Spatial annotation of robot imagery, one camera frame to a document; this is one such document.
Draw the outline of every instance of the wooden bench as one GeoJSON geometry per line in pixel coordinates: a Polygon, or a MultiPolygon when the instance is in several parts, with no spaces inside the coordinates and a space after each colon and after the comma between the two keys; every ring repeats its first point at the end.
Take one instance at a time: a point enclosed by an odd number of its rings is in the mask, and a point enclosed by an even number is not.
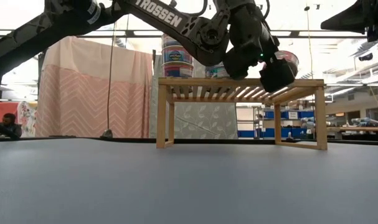
{"type": "Polygon", "coordinates": [[[175,103],[267,103],[275,107],[275,144],[327,150],[326,105],[323,80],[295,80],[274,93],[267,93],[258,78],[174,78],[158,80],[157,148],[174,144],[175,103]],[[315,94],[317,145],[281,141],[280,105],[315,94]],[[166,139],[166,103],[169,103],[169,139],[166,139]]]}

